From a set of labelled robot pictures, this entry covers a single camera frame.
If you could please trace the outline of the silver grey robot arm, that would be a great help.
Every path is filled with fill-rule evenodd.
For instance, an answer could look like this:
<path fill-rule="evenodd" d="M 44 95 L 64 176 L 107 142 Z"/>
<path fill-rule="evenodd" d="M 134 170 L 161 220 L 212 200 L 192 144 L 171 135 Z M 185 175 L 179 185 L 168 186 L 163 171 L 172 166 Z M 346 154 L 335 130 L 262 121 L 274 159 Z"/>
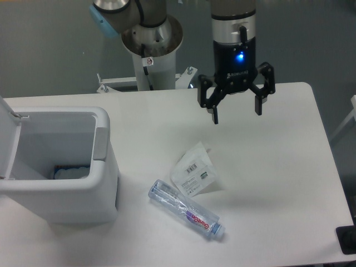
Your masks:
<path fill-rule="evenodd" d="M 217 107 L 224 97 L 251 90 L 261 115 L 263 103 L 275 93 L 275 76 L 271 64 L 256 64 L 256 4 L 211 1 L 210 11 L 215 72 L 198 77 L 198 103 L 218 123 Z M 165 1 L 94 1 L 90 13 L 104 34 L 121 36 L 140 91 L 176 88 L 176 51 L 183 32 Z"/>

